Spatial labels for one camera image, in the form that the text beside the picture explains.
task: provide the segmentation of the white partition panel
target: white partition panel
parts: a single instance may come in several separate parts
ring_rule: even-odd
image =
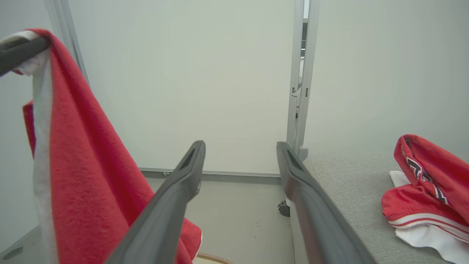
[[[140,167],[174,168],[204,140],[205,171],[278,173],[293,0],[69,2],[91,88]]]
[[[413,133],[469,157],[469,2],[325,0],[304,145],[392,156]]]

